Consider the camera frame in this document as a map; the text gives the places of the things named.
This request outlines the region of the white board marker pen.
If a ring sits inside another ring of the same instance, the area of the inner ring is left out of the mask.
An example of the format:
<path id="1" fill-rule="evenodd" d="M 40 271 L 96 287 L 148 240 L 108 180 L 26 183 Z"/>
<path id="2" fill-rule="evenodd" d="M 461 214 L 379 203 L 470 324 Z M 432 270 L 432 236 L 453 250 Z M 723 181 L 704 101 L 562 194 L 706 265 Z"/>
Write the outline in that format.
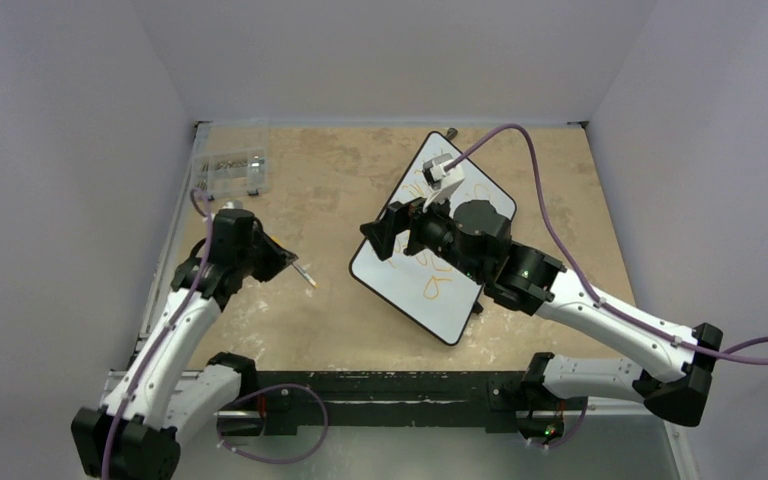
<path id="1" fill-rule="evenodd" d="M 295 269 L 295 271 L 310 285 L 309 281 L 315 281 L 313 277 L 297 262 L 294 262 L 292 264 L 292 267 Z"/>

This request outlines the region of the white whiteboard black frame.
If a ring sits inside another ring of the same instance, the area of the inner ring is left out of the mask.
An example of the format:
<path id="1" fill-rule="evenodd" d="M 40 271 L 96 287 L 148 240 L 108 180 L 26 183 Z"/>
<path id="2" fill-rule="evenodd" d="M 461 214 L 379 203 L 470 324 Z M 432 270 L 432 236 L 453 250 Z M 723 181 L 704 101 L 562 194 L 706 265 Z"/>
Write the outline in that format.
<path id="1" fill-rule="evenodd" d="M 439 156 L 456 158 L 460 151 L 440 132 L 426 136 L 398 183 L 383 199 L 406 203 L 431 193 L 422 164 Z M 424 250 L 403 254 L 409 234 L 395 240 L 392 256 L 381 261 L 364 240 L 349 263 L 351 276 L 446 345 L 459 342 L 481 287 L 454 267 Z"/>

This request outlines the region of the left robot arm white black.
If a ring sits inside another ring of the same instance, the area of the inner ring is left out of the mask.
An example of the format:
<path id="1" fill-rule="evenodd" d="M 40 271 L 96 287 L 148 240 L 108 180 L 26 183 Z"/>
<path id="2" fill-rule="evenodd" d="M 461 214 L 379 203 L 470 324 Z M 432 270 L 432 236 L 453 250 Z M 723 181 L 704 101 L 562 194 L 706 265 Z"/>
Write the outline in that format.
<path id="1" fill-rule="evenodd" d="M 175 270 L 158 322 L 123 379 L 95 409 L 82 408 L 71 432 L 84 472 L 100 479 L 169 479 L 183 447 L 220 407 L 257 399 L 253 361 L 221 354 L 182 386 L 201 339 L 251 277 L 268 282 L 296 260 L 254 213 L 223 208 L 210 232 Z"/>

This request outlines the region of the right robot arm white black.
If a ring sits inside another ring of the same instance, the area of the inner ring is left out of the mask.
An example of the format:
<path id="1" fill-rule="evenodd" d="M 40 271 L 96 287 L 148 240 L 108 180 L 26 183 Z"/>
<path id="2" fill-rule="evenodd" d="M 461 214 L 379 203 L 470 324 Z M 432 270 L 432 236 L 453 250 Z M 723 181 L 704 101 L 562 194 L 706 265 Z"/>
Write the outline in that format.
<path id="1" fill-rule="evenodd" d="M 640 403 L 674 424 L 700 424 L 723 337 L 718 328 L 676 324 L 596 289 L 570 264 L 514 241 L 510 219 L 487 200 L 457 207 L 427 206 L 422 198 L 394 202 L 359 230 L 381 261 L 406 233 L 404 254 L 429 251 L 496 304 L 570 327 L 620 354 L 617 361 L 551 355 L 521 381 L 529 404 L 602 396 Z"/>

